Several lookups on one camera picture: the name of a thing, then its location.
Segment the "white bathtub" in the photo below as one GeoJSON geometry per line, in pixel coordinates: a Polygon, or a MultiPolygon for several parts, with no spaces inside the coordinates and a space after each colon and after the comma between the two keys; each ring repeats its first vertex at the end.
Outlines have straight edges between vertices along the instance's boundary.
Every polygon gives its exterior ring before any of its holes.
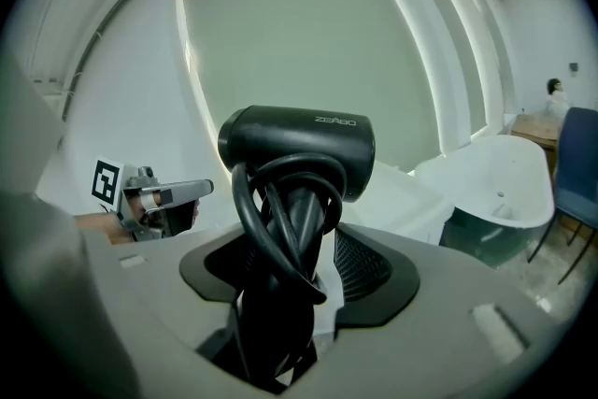
{"type": "Polygon", "coordinates": [[[518,136],[480,138],[418,165],[415,176],[458,209],[504,226],[534,228],[554,213],[544,151],[518,136]]]}

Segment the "coiled cord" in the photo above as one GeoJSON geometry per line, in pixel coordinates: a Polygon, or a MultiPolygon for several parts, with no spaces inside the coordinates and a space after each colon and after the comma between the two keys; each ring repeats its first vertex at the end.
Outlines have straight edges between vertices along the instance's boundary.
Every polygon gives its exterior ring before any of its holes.
{"type": "Polygon", "coordinates": [[[328,198],[323,233],[332,231],[340,221],[342,200],[347,190],[347,173],[338,160],[318,153],[295,153],[265,164],[251,178],[245,163],[236,164],[233,168],[236,211],[253,246],[262,253],[272,274],[281,284],[301,293],[312,304],[320,305],[326,301],[326,294],[314,286],[307,276],[296,233],[278,194],[279,190],[290,191],[295,185],[308,186],[320,197],[328,198]],[[256,190],[263,198],[261,212],[253,202],[256,190]],[[270,213],[286,251],[280,248],[266,229],[270,213]]]}

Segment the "black holder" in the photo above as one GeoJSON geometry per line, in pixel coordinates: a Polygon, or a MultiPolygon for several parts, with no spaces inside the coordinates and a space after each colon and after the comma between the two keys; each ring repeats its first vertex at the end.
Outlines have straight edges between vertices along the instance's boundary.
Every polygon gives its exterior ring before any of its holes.
{"type": "MultiPolygon", "coordinates": [[[[238,378],[281,393],[286,387],[274,378],[257,383],[250,378],[239,347],[237,299],[251,281],[257,256],[246,235],[224,237],[188,252],[180,262],[180,274],[204,300],[231,304],[227,327],[216,331],[198,352],[238,378]]],[[[335,266],[345,299],[336,312],[336,332],[383,326],[407,307],[420,286],[417,268],[404,254],[343,223],[335,229],[335,266]]],[[[314,362],[316,352],[310,343],[294,367],[293,381],[314,362]]]]}

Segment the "floor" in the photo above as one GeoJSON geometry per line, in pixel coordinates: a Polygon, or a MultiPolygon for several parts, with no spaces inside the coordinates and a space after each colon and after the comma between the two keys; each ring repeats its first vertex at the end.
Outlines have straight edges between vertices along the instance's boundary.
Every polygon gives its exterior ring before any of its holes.
{"type": "Polygon", "coordinates": [[[539,238],[532,239],[525,250],[496,268],[558,321],[567,321],[576,315],[598,272],[598,249],[591,246],[567,279],[558,284],[586,244],[586,240],[578,237],[567,247],[572,235],[555,221],[531,263],[527,263],[527,258],[539,238]]]}
{"type": "Polygon", "coordinates": [[[585,245],[576,238],[570,247],[567,239],[573,234],[555,221],[548,238],[530,264],[527,258],[534,250],[544,227],[533,230],[502,228],[466,213],[456,212],[447,223],[441,245],[458,249],[493,267],[505,279],[525,292],[558,321],[572,319],[598,276],[598,241],[569,277],[559,279],[585,245]]]}

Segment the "gray surface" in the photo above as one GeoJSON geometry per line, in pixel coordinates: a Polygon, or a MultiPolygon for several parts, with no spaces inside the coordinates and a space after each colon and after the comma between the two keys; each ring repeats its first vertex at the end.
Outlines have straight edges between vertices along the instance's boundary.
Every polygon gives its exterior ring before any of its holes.
{"type": "MultiPolygon", "coordinates": [[[[112,247],[93,230],[31,196],[0,195],[11,218],[0,243],[7,285],[40,331],[82,378],[109,397],[264,397],[192,348],[225,324],[227,306],[207,303],[178,274],[180,258],[239,227],[112,247]],[[120,259],[147,261],[124,269],[120,259]]],[[[489,267],[458,251],[365,228],[406,254],[421,286],[387,326],[342,331],[285,397],[439,397],[502,371],[469,314],[495,303],[532,343],[553,320],[489,267]]],[[[509,365],[531,359],[524,353],[509,365]]]]}
{"type": "MultiPolygon", "coordinates": [[[[500,306],[532,344],[553,331],[554,321],[547,314],[477,260],[458,251],[376,234],[380,242],[414,261],[421,274],[420,291],[386,327],[342,331],[322,361],[285,395],[436,397],[469,387],[500,367],[469,314],[481,304],[500,306]]],[[[214,235],[185,235],[105,251],[120,258],[140,254],[147,260],[123,274],[166,328],[193,348],[226,322],[226,307],[203,302],[178,274],[180,258],[210,237],[214,235]]]]}

